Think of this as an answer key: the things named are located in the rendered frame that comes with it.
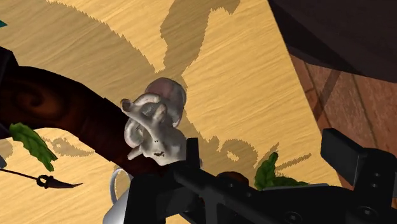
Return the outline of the green plant leaf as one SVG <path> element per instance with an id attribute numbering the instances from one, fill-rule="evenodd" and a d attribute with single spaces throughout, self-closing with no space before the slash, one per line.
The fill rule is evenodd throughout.
<path id="1" fill-rule="evenodd" d="M 9 133 L 14 141 L 21 142 L 24 148 L 33 157 L 36 157 L 48 171 L 54 171 L 52 161 L 56 161 L 58 158 L 37 132 L 22 123 L 12 123 L 9 127 Z"/>
<path id="2" fill-rule="evenodd" d="M 269 158 L 262 162 L 256 171 L 254 177 L 254 186 L 257 190 L 263 190 L 274 186 L 304 186 L 308 183 L 297 181 L 293 178 L 275 175 L 275 163 L 278 159 L 278 154 L 273 152 Z"/>

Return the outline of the white mug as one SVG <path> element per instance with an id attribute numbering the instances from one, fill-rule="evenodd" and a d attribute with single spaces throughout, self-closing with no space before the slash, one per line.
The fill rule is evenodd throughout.
<path id="1" fill-rule="evenodd" d="M 129 179 L 129 183 L 133 179 L 133 176 L 131 176 L 126 171 L 124 171 L 121 167 L 113 171 L 109 181 L 109 193 L 113 205 L 111 206 L 109 211 L 104 215 L 102 224 L 124 224 L 130 185 L 128 185 L 128 188 L 121 194 L 120 197 L 116 196 L 115 182 L 116 182 L 116 177 L 120 172 L 124 172 L 127 175 Z"/>

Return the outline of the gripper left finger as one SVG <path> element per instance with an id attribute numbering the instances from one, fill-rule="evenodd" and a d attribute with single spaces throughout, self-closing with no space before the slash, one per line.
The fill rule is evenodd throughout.
<path id="1" fill-rule="evenodd" d="M 190 224 L 224 224 L 217 179 L 200 168 L 198 139 L 187 139 L 186 147 L 186 160 L 171 164 L 163 176 L 131 181 L 123 224 L 166 224 L 175 214 Z"/>

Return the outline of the dark brown cabinet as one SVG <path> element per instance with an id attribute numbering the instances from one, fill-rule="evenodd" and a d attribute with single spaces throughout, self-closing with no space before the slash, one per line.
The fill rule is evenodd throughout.
<path id="1" fill-rule="evenodd" d="M 397 83 L 397 0 L 268 0 L 288 52 Z"/>

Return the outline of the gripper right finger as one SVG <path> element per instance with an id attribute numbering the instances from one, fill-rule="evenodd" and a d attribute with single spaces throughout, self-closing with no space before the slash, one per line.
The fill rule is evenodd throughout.
<path id="1" fill-rule="evenodd" d="M 391 207 L 397 158 L 386 151 L 364 148 L 337 129 L 324 129 L 321 156 L 354 187 L 345 203 L 344 224 L 393 224 Z"/>

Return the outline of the dark brown wooden curved vase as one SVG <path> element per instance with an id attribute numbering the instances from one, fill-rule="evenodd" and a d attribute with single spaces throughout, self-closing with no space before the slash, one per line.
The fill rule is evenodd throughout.
<path id="1" fill-rule="evenodd" d="M 12 51 L 0 47 L 0 139 L 22 123 L 32 129 L 58 128 L 76 136 L 105 159 L 133 176 L 168 168 L 142 155 L 128 160 L 124 140 L 128 120 L 121 109 L 80 82 L 36 67 L 20 66 Z"/>

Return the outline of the thin black hooked stem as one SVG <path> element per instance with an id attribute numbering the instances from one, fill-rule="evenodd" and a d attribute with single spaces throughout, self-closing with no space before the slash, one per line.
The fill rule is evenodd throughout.
<path id="1" fill-rule="evenodd" d="M 10 171 L 7 169 L 0 169 L 0 171 L 7 172 L 10 174 L 16 174 L 25 178 L 33 179 L 36 181 L 36 184 L 44 189 L 48 188 L 57 188 L 57 189 L 67 189 L 67 188 L 74 188 L 77 186 L 80 186 L 81 183 L 77 184 L 70 184 L 70 183 L 65 183 L 62 181 L 59 181 L 55 179 L 53 176 L 47 176 L 47 175 L 40 175 L 38 177 L 26 175 L 20 172 L 15 172 L 15 171 Z"/>

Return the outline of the grey mouse figure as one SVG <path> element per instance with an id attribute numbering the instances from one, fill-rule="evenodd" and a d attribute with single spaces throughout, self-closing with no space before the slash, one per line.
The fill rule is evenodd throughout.
<path id="1" fill-rule="evenodd" d="M 129 117 L 124 139 L 132 148 L 127 158 L 143 155 L 161 166 L 185 160 L 186 138 L 177 129 L 185 104 L 185 90 L 169 78 L 151 82 L 134 101 L 122 99 L 122 111 Z"/>

